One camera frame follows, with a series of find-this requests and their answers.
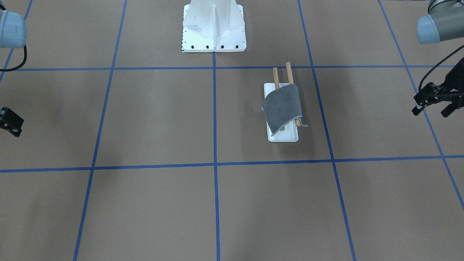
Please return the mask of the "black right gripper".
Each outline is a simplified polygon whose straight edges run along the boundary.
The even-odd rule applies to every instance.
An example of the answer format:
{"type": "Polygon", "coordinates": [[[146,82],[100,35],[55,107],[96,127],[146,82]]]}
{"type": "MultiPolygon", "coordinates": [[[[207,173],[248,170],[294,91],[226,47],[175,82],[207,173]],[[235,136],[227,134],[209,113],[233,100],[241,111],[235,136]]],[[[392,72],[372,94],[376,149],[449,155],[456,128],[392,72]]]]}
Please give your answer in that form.
{"type": "Polygon", "coordinates": [[[22,133],[24,119],[7,107],[0,109],[0,128],[6,130],[15,137],[22,133]]]}

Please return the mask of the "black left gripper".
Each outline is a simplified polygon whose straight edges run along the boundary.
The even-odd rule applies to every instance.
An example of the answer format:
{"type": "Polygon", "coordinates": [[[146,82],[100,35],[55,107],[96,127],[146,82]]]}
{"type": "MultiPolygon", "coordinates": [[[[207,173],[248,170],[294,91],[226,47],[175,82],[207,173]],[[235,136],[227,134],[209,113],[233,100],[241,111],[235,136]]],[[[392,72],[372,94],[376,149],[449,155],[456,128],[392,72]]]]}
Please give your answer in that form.
{"type": "Polygon", "coordinates": [[[451,102],[442,111],[442,117],[449,117],[456,109],[463,107],[463,67],[454,67],[446,75],[442,84],[429,82],[414,96],[416,102],[411,110],[414,116],[432,104],[451,102]]]}

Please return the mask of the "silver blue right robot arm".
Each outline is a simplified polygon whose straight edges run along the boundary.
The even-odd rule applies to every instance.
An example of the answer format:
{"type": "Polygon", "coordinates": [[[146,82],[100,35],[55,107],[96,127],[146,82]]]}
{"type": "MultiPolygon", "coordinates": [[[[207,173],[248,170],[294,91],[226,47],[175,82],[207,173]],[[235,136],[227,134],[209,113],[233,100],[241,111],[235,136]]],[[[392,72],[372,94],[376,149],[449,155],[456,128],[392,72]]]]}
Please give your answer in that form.
{"type": "MultiPolygon", "coordinates": [[[[1,68],[1,73],[12,72],[22,68],[28,59],[27,42],[28,30],[23,16],[11,12],[1,4],[0,20],[0,45],[1,48],[22,49],[23,59],[21,63],[12,68],[1,68]]],[[[0,110],[0,127],[15,137],[22,133],[24,120],[17,113],[8,107],[0,110]]]]}

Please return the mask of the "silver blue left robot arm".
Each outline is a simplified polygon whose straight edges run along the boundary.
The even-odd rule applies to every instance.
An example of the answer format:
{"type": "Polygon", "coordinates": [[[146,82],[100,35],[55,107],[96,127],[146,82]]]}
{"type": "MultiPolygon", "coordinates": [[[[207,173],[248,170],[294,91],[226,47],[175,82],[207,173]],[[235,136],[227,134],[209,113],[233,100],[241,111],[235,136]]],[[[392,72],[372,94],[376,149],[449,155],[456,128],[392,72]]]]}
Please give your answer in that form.
{"type": "MultiPolygon", "coordinates": [[[[428,4],[428,14],[419,18],[417,37],[421,44],[434,44],[446,40],[463,38],[464,7],[462,0],[431,0],[428,4]]],[[[426,78],[448,58],[463,50],[463,46],[454,50],[434,65],[421,79],[418,92],[414,96],[416,106],[411,112],[417,116],[428,106],[440,102],[449,102],[441,111],[442,117],[449,117],[464,104],[464,60],[458,63],[446,74],[442,84],[429,82],[426,78]]]]}

